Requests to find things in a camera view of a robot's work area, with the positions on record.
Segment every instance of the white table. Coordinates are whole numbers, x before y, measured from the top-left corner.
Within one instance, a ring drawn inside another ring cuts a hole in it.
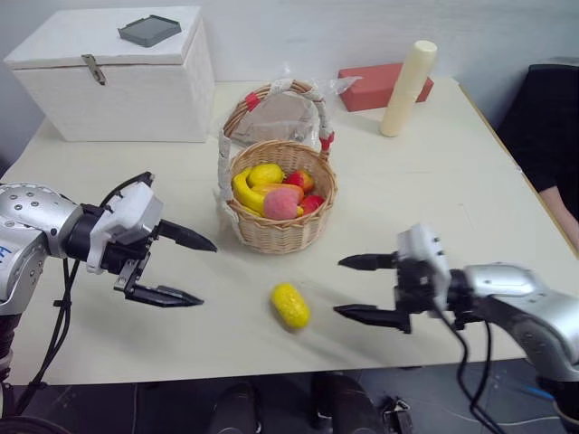
[[[223,83],[215,118],[255,83]],[[3,182],[38,182],[72,200],[98,203],[114,185],[144,170],[164,217],[213,240],[217,254],[171,241],[152,248],[144,283],[167,284],[205,300],[201,307],[161,309],[125,301],[112,275],[79,274],[72,294],[69,337],[46,381],[141,382],[257,373],[455,363],[459,347],[427,315],[413,319],[412,335],[360,325],[332,306],[394,304],[394,273],[336,265],[345,256],[395,250],[395,235],[416,222],[437,231],[453,267],[510,261],[534,269],[552,288],[579,295],[579,261],[525,177],[453,79],[437,79],[403,133],[378,134],[382,110],[337,109],[337,141],[330,162],[339,192],[324,236],[283,257],[241,246],[216,217],[217,143],[67,143],[45,121]],[[61,262],[48,259],[14,340],[11,382],[26,383],[48,344],[62,293]],[[313,311],[309,327],[290,334],[274,319],[269,293],[297,284]],[[466,333],[481,360],[481,325]],[[502,331],[495,358],[522,352]]]

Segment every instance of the toy fruit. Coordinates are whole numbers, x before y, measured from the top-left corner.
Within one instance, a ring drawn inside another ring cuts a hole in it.
[[[272,192],[274,190],[278,190],[279,188],[290,188],[294,191],[296,191],[299,194],[299,198],[298,198],[298,203],[300,203],[303,198],[304,198],[304,191],[301,189],[301,187],[298,187],[297,185],[293,185],[293,184],[264,184],[264,185],[255,185],[254,187],[252,187],[252,190],[255,193],[259,193],[262,195],[267,195],[269,192]]]
[[[247,206],[259,215],[263,215],[263,195],[255,193],[247,185],[247,177],[251,171],[248,168],[233,177],[233,195],[241,205]]]
[[[299,212],[298,204],[298,192],[289,188],[279,188],[269,192],[265,196],[263,201],[263,215],[272,220],[295,219],[303,213],[303,210]]]
[[[306,196],[303,201],[299,204],[304,209],[304,215],[310,214],[314,212],[317,208],[321,206],[321,204],[325,201],[322,196],[316,196],[312,194],[310,196]]]
[[[288,176],[283,183],[297,185],[301,187],[305,194],[308,194],[314,189],[314,179],[303,169],[296,170]]]
[[[250,187],[254,185],[278,184],[283,181],[285,174],[281,167],[274,163],[266,163],[253,167],[247,178],[247,184]]]
[[[280,283],[273,289],[271,303],[273,303],[288,326],[303,328],[308,325],[308,304],[299,291],[290,283]]]

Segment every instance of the box lid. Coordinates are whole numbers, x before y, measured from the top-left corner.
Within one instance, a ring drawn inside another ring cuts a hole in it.
[[[5,58],[13,70],[84,65],[92,54],[98,65],[182,64],[201,16],[199,6],[62,10]],[[152,47],[120,38],[118,28],[159,15],[178,21],[178,33]]]

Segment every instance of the cream cylinder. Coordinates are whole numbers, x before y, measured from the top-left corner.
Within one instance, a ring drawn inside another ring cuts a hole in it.
[[[438,48],[430,41],[416,41],[406,55],[404,65],[394,85],[392,97],[384,112],[380,132],[387,137],[400,134],[406,120],[413,111],[413,105],[422,92],[428,78]]]

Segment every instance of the red ribbon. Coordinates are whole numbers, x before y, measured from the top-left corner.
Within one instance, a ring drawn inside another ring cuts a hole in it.
[[[260,102],[260,97],[258,97],[257,94],[253,92],[245,97],[245,104],[247,104],[247,109],[249,111],[253,111],[253,109],[255,109]]]
[[[319,141],[322,144],[322,151],[329,151],[329,146],[334,141],[334,131],[327,138],[320,137]]]

